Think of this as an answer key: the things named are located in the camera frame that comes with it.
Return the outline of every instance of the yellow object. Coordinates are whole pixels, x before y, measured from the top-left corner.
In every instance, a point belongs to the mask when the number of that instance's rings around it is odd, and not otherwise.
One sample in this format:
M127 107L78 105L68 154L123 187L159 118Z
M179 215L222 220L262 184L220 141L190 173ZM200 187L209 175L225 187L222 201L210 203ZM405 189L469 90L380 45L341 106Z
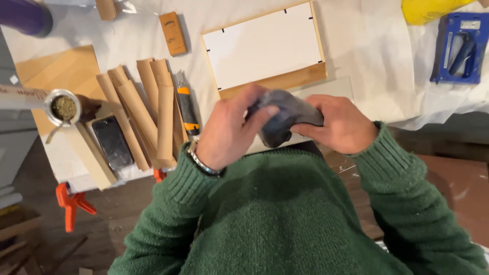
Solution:
M411 25L424 25L475 0L402 0L404 18Z

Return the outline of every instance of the black phone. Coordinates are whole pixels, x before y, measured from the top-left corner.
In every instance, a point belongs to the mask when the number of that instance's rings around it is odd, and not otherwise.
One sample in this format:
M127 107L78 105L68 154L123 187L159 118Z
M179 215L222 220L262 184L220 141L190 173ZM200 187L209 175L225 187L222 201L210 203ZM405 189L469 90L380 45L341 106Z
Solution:
M134 163L121 127L114 116L92 123L92 128L112 170Z

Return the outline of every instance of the blue tool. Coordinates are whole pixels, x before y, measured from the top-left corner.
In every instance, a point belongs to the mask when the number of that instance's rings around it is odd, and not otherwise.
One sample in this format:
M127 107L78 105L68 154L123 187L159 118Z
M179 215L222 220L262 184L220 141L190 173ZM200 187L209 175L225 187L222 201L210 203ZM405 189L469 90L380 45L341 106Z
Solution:
M456 39L462 41L458 52L454 52ZM435 64L430 81L437 84L479 84L488 39L489 13L454 12L443 16L438 25ZM464 72L457 73L463 64Z

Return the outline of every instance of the person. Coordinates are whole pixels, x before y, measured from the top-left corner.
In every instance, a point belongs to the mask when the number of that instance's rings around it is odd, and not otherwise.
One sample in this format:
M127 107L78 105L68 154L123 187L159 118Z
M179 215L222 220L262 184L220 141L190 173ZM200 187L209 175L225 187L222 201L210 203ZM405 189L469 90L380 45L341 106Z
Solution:
M290 130L355 160L389 252L362 231L320 156L284 147L243 157L278 112L244 120L266 92L249 85L216 103L198 143L184 144L176 170L154 186L109 274L487 274L424 163L346 98L312 95L324 126Z

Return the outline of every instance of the white tablecloth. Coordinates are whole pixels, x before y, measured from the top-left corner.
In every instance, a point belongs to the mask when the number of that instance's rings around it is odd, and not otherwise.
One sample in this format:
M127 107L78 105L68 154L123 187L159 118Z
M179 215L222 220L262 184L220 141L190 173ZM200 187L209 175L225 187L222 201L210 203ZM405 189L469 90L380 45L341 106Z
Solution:
M50 5L55 26L47 38L24 36L7 27L2 30L14 62L92 44L101 72L121 63L127 66L132 78L140 82L136 60L167 58L172 72L185 71L196 113L205 125L218 94L213 87L200 34L296 2L143 1L146 10L158 14L176 11L181 15L189 53L177 57L168 53L159 19L151 12L122 13L114 21L104 22L93 8ZM313 4L329 80L349 79L349 88L333 91L328 90L329 87L341 86L323 83L307 88L310 92L349 97L370 119L384 120L406 129L417 129L429 122L443 123L454 112L488 109L489 76L486 74L474 89L429 83L438 22L408 27L400 10L400 0L320 0ZM482 10L478 3L465 9ZM256 152L263 148L256 138L250 150ZM94 188L90 183L79 187L80 191Z

